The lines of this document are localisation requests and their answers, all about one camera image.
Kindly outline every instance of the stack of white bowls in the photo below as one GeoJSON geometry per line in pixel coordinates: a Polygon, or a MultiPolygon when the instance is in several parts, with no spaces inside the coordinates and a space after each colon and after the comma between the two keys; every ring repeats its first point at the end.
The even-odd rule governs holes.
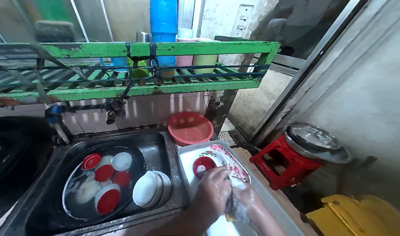
{"type": "Polygon", "coordinates": [[[133,201],[143,208],[165,204],[172,191],[171,180],[160,171],[147,171],[134,185],[133,201]]]}

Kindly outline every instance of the yellow cup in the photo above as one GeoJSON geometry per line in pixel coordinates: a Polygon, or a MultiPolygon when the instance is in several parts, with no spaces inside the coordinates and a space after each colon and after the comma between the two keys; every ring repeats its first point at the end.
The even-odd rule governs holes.
{"type": "MultiPolygon", "coordinates": [[[[205,38],[198,38],[198,42],[219,42],[218,40],[210,40],[205,38]]],[[[195,55],[193,58],[193,66],[214,66],[216,65],[216,61],[218,60],[219,55],[195,55]]],[[[203,68],[203,69],[195,69],[194,72],[207,74],[212,73],[214,68],[203,68]]]]}

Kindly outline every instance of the electrical outlet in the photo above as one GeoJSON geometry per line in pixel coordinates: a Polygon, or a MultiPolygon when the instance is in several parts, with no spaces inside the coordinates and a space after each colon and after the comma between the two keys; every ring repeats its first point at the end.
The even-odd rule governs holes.
{"type": "Polygon", "coordinates": [[[247,29],[248,24],[250,24],[253,10],[254,5],[239,5],[234,27],[232,27],[231,37],[242,38],[244,36],[245,30],[247,29]]]}

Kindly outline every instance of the black basin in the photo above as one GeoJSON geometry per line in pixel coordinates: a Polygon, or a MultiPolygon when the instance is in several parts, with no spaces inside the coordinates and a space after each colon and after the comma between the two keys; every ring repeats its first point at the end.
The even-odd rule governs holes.
{"type": "Polygon", "coordinates": [[[109,231],[114,229],[114,226],[128,227],[132,225],[132,221],[138,220],[140,223],[140,218],[149,216],[146,219],[148,221],[163,212],[181,209],[187,205],[188,199],[187,191],[181,185],[177,160],[175,146],[166,128],[108,132],[76,140],[66,147],[57,147],[38,181],[18,202],[0,228],[0,235],[82,235],[88,232],[91,232],[91,235],[101,235],[105,233],[103,228],[106,227],[109,231]],[[153,209],[143,209],[130,201],[120,211],[106,214],[105,217],[96,220],[71,218],[63,210],[61,203],[62,189],[73,170],[71,167],[76,167],[82,161],[79,160],[79,156],[85,150],[114,140],[120,143],[129,142],[140,149],[146,163],[146,169],[143,171],[159,170],[170,177],[173,184],[170,201],[153,209]]]}

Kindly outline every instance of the soapy hand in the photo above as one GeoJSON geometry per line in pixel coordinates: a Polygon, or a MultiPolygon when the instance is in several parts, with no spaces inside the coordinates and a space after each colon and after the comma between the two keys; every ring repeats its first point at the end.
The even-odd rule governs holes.
{"type": "Polygon", "coordinates": [[[213,168],[200,181],[192,206],[210,221],[216,221],[225,212],[232,189],[230,173],[226,167],[213,168]]]}
{"type": "Polygon", "coordinates": [[[238,208],[244,209],[244,211],[240,212],[245,212],[256,233],[259,236],[286,236],[252,186],[249,183],[242,182],[240,179],[231,177],[231,180],[234,202],[235,200],[240,202],[238,208]]]}

